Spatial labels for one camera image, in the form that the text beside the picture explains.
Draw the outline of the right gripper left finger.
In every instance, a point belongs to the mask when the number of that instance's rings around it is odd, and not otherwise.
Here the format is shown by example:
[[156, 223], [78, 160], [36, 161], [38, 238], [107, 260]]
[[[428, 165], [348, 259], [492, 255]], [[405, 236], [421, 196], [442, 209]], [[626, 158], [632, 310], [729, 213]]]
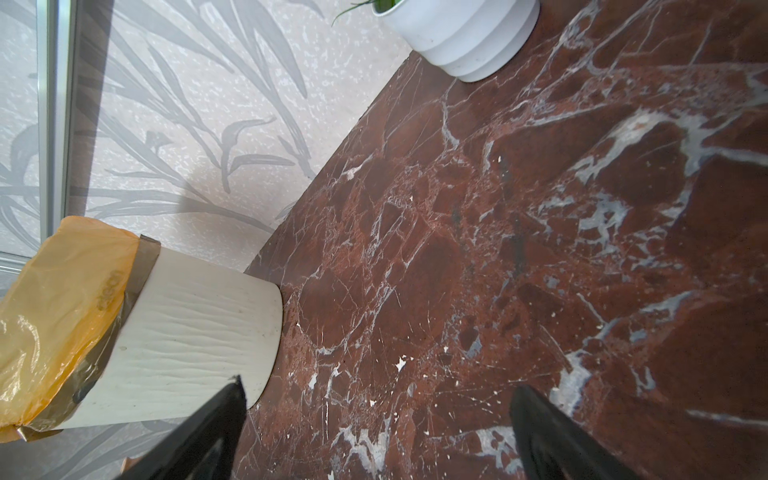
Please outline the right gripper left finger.
[[235, 376], [120, 477], [229, 479], [246, 416], [245, 390]]

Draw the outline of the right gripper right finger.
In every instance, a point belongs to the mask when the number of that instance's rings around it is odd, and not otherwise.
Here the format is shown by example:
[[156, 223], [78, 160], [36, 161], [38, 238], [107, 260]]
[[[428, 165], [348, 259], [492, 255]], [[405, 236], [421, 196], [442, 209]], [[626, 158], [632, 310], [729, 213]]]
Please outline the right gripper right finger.
[[529, 385], [515, 389], [510, 417], [529, 479], [636, 479], [638, 475]]

